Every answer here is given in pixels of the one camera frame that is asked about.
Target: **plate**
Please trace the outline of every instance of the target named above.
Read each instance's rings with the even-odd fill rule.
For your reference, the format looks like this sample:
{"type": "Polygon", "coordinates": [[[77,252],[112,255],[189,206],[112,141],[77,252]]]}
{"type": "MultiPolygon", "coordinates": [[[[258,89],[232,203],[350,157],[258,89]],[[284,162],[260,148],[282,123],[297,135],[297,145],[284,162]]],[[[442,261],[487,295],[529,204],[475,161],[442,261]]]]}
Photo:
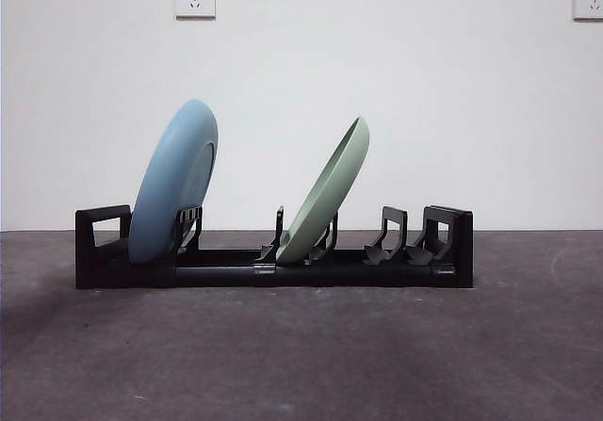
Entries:
{"type": "Polygon", "coordinates": [[[159,140],[140,186],[128,239],[132,263],[148,263],[170,251],[176,212],[203,203],[217,149],[212,111],[198,100],[184,104],[159,140]]]}
{"type": "Polygon", "coordinates": [[[276,252],[278,264],[307,256],[344,201],[368,151],[369,133],[359,117],[343,137],[303,202],[276,252]]]}

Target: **concrete floor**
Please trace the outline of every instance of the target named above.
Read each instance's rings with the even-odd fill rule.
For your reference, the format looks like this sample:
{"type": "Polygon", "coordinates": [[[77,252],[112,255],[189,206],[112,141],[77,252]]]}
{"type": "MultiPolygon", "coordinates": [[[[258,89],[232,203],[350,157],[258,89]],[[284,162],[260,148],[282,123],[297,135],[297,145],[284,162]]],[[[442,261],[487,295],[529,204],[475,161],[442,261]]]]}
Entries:
{"type": "Polygon", "coordinates": [[[6,421],[603,419],[603,232],[476,233],[469,290],[78,291],[72,232],[1,244],[6,421]]]}

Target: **dish rack base rail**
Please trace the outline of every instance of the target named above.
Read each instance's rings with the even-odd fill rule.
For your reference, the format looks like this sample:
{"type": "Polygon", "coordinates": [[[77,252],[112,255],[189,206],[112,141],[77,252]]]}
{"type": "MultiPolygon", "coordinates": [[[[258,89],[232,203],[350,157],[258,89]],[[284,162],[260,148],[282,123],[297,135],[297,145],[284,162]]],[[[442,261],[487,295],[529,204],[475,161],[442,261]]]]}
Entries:
{"type": "Polygon", "coordinates": [[[80,289],[184,286],[432,286],[473,287],[473,214],[431,205],[423,230],[407,245],[406,211],[385,206],[382,230],[363,249],[338,249],[337,214],[308,255],[286,266],[276,263],[284,208],[276,213],[274,239],[260,250],[201,247],[203,208],[178,211],[169,254],[145,265],[128,259],[132,218],[127,204],[75,213],[75,286],[80,289]],[[120,219],[120,238],[96,245],[93,224],[120,219]],[[398,224],[396,245],[383,246],[389,223],[398,224]],[[448,226],[440,237],[439,224],[448,226]]]}

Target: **green plate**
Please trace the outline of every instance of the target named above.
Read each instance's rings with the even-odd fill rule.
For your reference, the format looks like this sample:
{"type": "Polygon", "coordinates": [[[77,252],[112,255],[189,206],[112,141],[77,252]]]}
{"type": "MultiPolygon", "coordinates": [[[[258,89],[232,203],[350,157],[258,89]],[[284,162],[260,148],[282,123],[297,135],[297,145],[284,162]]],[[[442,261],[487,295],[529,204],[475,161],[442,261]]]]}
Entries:
{"type": "Polygon", "coordinates": [[[307,256],[344,201],[368,151],[368,126],[358,118],[343,137],[306,197],[276,252],[278,264],[307,256]]]}

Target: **blue plate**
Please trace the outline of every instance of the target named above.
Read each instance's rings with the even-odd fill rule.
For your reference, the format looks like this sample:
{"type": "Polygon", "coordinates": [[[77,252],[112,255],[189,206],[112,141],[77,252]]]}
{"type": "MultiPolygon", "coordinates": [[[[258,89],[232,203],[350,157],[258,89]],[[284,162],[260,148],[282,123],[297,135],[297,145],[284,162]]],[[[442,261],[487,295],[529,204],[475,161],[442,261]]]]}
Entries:
{"type": "Polygon", "coordinates": [[[184,104],[159,140],[140,186],[128,243],[132,263],[167,255],[176,212],[203,203],[217,150],[212,111],[201,101],[184,104]]]}

